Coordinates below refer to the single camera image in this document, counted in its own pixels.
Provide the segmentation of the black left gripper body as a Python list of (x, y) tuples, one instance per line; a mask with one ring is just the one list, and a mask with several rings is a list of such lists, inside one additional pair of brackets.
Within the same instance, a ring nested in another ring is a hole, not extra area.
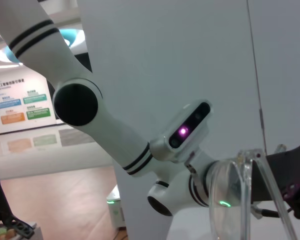
[[(285, 152), (266, 156), (267, 163), (273, 173), (283, 201), (289, 205), (288, 213), (293, 211), (296, 219), (300, 220), (300, 146)], [(254, 161), (252, 164), (251, 203), (271, 201), (267, 186), (261, 172)], [(256, 217), (279, 218), (274, 210), (252, 207)]]

